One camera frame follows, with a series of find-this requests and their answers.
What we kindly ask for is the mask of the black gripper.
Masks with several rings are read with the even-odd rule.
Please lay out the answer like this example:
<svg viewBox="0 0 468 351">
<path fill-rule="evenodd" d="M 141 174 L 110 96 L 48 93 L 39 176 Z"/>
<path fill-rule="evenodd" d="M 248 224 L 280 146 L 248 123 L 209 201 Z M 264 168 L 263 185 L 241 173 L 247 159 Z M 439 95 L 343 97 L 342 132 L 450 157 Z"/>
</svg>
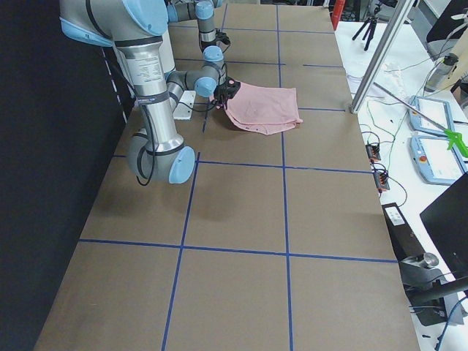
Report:
<svg viewBox="0 0 468 351">
<path fill-rule="evenodd" d="M 214 91 L 214 101 L 216 109 L 228 109 L 230 99 L 238 93 L 241 87 L 241 82 L 234 79 L 226 79 L 223 84 L 216 87 Z"/>
<path fill-rule="evenodd" d="M 226 48 L 230 47 L 230 38 L 223 31 L 216 31 L 215 43 L 224 45 Z"/>
</svg>

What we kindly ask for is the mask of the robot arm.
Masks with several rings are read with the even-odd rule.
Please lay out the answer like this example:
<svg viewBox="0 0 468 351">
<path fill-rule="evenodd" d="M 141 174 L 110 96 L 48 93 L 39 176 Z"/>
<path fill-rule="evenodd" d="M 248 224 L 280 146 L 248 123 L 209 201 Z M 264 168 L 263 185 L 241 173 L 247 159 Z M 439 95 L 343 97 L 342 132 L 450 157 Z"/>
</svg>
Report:
<svg viewBox="0 0 468 351">
<path fill-rule="evenodd" d="M 226 107 L 241 87 L 227 74 L 219 43 L 229 37 L 215 27 L 221 1 L 60 1 L 63 33 L 70 39 L 112 48 L 128 87 L 143 114 L 144 126 L 133 134 L 127 160 L 143 186 L 151 181 L 186 182 L 195 152 L 177 132 L 173 112 L 185 91 Z M 200 69 L 175 69 L 169 23 L 195 20 L 203 53 Z"/>
<path fill-rule="evenodd" d="M 167 1 L 167 14 L 170 23 L 189 20 L 197 21 L 198 43 L 201 50 L 209 46 L 224 45 L 227 50 L 231 41 L 228 35 L 218 29 L 214 23 L 215 9 L 222 6 L 222 1 Z"/>
</svg>

